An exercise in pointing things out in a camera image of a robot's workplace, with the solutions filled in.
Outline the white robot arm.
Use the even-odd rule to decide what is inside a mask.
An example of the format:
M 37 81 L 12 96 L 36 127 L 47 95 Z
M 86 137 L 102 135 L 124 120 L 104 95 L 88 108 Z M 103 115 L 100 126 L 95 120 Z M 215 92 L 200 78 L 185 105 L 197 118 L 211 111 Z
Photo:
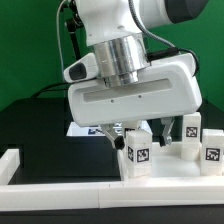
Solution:
M 78 18 L 93 51 L 64 70 L 70 84 L 72 116 L 81 127 L 99 125 L 116 149 L 124 138 L 113 125 L 133 129 L 143 120 L 160 119 L 163 145 L 172 141 L 176 116 L 202 104 L 194 53 L 175 47 L 146 52 L 151 28 L 197 18 L 209 0 L 75 0 Z

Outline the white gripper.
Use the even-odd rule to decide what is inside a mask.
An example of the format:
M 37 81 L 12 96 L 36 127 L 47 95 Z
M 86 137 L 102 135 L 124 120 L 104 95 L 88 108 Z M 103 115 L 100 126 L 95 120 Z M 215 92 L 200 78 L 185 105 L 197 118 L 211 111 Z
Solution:
M 81 127 L 102 125 L 116 150 L 125 143 L 112 123 L 162 118 L 160 146 L 170 145 L 172 116 L 194 113 L 202 104 L 195 68 L 193 56 L 187 53 L 152 62 L 138 72 L 133 84 L 107 87 L 100 79 L 75 83 L 68 90 L 72 117 Z

